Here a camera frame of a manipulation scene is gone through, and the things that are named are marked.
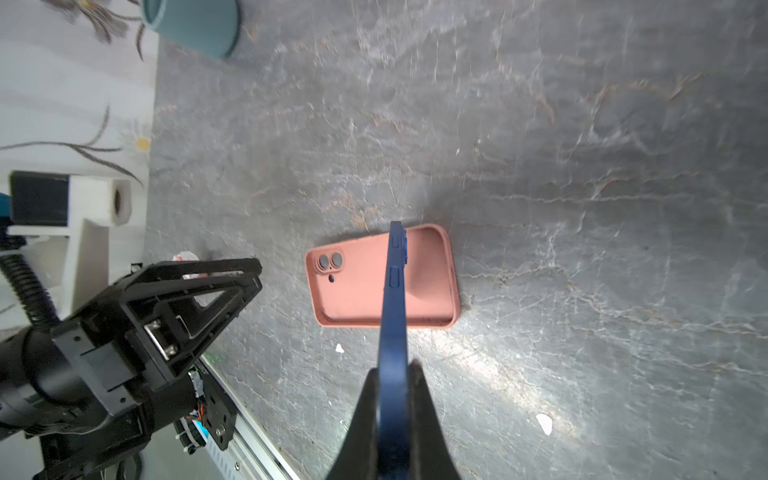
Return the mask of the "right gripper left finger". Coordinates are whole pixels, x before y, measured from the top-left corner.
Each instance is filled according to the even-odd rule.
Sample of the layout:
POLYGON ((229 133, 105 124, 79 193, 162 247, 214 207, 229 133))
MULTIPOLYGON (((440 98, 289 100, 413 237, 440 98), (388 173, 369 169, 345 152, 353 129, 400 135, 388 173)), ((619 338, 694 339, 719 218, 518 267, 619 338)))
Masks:
POLYGON ((378 478, 377 415, 379 376, 371 369, 365 379, 357 405, 327 480, 378 478))

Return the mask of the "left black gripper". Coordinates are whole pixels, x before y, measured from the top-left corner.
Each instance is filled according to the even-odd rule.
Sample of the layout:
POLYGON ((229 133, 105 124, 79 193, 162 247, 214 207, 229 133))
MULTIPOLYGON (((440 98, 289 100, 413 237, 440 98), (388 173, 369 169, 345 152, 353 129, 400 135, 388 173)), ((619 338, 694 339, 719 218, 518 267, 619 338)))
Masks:
POLYGON ((188 372, 262 290, 256 258, 166 261, 98 294, 52 340, 110 417, 160 420, 196 406, 188 372))

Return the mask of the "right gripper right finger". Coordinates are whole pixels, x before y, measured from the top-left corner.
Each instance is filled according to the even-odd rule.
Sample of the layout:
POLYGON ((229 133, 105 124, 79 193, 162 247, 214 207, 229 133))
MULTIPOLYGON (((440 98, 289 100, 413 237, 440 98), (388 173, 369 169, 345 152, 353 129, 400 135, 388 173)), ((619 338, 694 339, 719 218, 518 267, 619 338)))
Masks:
POLYGON ((408 366, 410 402, 410 479, 460 479, 436 413, 423 366, 408 366))

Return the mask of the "black phone blue edge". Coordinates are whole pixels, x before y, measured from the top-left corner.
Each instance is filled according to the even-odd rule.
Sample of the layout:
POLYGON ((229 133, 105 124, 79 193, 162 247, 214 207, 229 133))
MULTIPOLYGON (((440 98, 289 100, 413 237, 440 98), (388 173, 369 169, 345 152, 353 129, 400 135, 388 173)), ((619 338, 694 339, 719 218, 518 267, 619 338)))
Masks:
POLYGON ((378 351, 377 468, 381 479, 406 479, 410 470, 407 238, 400 221, 390 223, 386 246, 378 351))

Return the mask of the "pink phone case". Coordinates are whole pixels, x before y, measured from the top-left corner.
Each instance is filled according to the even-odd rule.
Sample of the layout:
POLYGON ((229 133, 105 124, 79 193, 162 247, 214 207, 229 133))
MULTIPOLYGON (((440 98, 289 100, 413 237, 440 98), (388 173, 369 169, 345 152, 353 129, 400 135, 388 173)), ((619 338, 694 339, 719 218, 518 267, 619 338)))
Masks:
MULTIPOLYGON (((324 327, 380 324, 387 261, 386 233, 315 247, 305 256, 314 315, 324 327)), ((411 328, 446 329, 461 307, 447 231, 437 224, 406 229, 405 306, 411 328)))

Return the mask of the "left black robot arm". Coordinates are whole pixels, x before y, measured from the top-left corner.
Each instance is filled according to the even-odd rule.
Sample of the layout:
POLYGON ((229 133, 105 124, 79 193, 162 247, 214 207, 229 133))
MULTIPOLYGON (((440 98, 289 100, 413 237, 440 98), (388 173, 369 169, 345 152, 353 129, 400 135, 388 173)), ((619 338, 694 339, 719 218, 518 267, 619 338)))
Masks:
POLYGON ((187 450, 228 446, 237 410, 201 357, 261 291, 259 260, 149 265, 60 319, 21 245, 1 237, 30 321, 1 344, 1 434, 39 439, 42 478, 97 478, 166 426, 187 450))

